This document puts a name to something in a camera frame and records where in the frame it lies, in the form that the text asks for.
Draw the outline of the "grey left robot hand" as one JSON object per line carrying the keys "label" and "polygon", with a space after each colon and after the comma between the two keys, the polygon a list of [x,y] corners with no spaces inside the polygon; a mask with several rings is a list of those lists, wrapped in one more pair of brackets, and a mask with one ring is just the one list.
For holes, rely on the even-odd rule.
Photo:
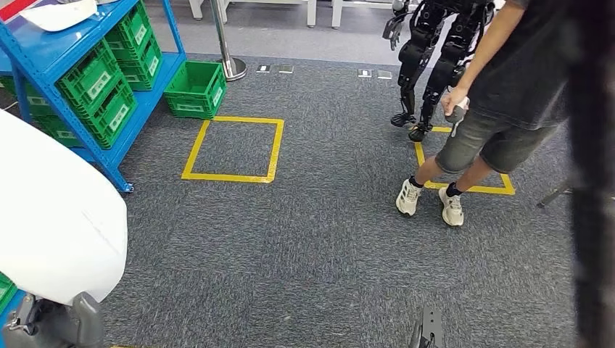
{"label": "grey left robot hand", "polygon": [[71,305],[26,294],[1,327],[5,347],[103,347],[100,304],[81,292]]}

